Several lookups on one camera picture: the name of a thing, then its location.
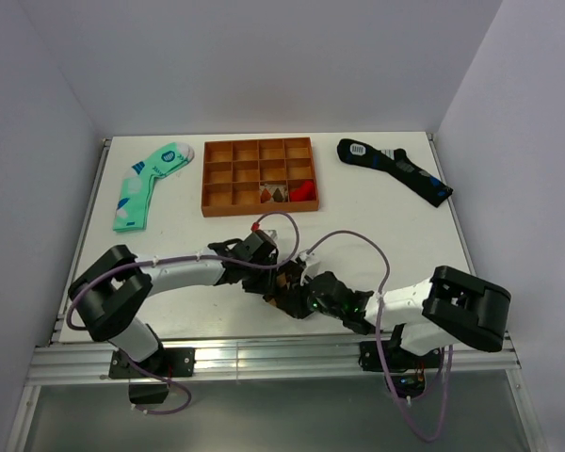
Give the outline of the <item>brown argyle sock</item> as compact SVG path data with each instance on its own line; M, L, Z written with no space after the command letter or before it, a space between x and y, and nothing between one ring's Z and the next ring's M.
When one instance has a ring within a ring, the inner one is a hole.
M264 295L264 301L281 310L292 310L301 303L301 275L303 267L290 262L276 270L269 292Z

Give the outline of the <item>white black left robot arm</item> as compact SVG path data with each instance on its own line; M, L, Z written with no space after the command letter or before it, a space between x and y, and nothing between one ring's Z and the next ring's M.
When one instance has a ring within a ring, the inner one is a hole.
M188 256L141 259L127 246L106 251L68 289L67 319L78 313L95 342L108 342L143 376L161 371L165 353L158 336L137 317L146 298L190 286L235 284L275 268L278 250L263 231L211 243Z

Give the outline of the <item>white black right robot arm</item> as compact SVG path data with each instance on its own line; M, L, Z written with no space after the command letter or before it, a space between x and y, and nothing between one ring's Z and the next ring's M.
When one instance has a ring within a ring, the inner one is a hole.
M393 363L410 366L436 348L457 343L484 352L503 348L511 294L451 266L419 283L383 294L348 288L332 272L288 279L273 304L303 319L320 313L357 334L390 331Z

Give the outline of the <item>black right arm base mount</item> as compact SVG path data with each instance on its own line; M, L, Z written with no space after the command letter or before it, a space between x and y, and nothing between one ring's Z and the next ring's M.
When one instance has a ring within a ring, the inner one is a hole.
M390 341L382 341L381 347L399 397L422 395L428 386L426 371L435 369L436 378L441 373L444 353L439 348L426 355L417 356L403 348L391 347ZM364 372L383 372L375 340L360 342L359 351L358 364Z

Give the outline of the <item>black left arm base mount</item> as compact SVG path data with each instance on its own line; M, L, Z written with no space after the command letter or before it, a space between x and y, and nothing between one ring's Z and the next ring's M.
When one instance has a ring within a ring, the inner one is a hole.
M133 408L147 414L166 415L184 410L192 394L175 378L190 378L194 373L195 349L193 347L166 347L140 363L134 363L121 350L113 352L107 376L113 380L128 381L128 399ZM158 409L168 396L178 391L186 401L177 408Z

